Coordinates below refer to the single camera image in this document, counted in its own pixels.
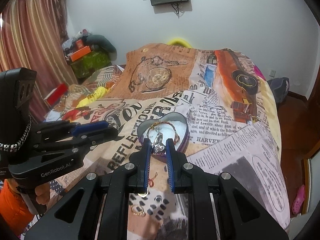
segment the bedspread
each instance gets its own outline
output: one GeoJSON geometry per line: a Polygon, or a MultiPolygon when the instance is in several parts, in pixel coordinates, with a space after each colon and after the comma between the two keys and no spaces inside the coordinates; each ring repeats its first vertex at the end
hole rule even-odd
{"type": "MultiPolygon", "coordinates": [[[[258,68],[240,52],[148,44],[127,54],[108,94],[71,111],[70,121],[106,120],[119,135],[92,147],[82,168],[51,182],[49,207],[86,173],[102,175],[128,162],[141,149],[141,122],[179,112],[189,126],[188,161],[206,172],[230,172],[283,228],[289,225],[276,104],[258,68]]],[[[151,157],[149,195],[130,195],[128,239],[187,239],[188,196],[172,194],[167,178],[166,164],[151,157]],[[135,216],[134,204],[147,215],[135,216]]]]}

